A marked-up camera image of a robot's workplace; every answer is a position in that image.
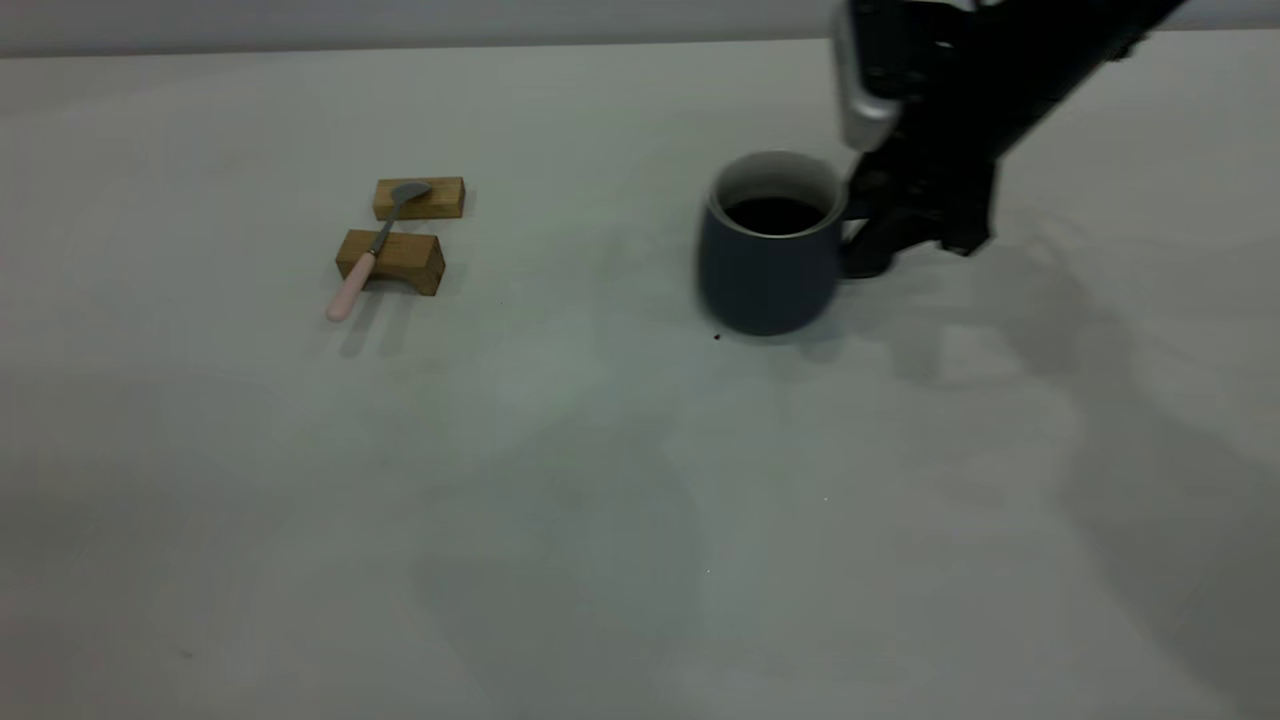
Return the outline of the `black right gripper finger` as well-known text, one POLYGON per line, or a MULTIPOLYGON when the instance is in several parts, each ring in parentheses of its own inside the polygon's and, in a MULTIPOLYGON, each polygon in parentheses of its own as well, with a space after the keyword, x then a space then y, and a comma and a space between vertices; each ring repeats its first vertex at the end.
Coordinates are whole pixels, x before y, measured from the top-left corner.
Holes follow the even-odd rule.
POLYGON ((946 190, 940 197, 938 246, 969 258, 992 237, 993 190, 946 190))
POLYGON ((908 215, 868 218, 841 247, 842 278, 861 281, 883 275, 905 249, 916 243, 916 219, 908 215))

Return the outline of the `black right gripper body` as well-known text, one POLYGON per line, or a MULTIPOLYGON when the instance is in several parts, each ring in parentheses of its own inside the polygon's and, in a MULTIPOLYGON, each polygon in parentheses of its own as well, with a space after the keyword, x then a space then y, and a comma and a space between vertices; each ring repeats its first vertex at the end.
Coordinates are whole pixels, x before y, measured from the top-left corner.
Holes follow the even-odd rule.
POLYGON ((996 190, 1000 160, 973 143, 948 137, 905 115, 876 150, 864 152, 847 178, 849 220, 905 211, 938 229, 940 197, 946 190, 996 190))

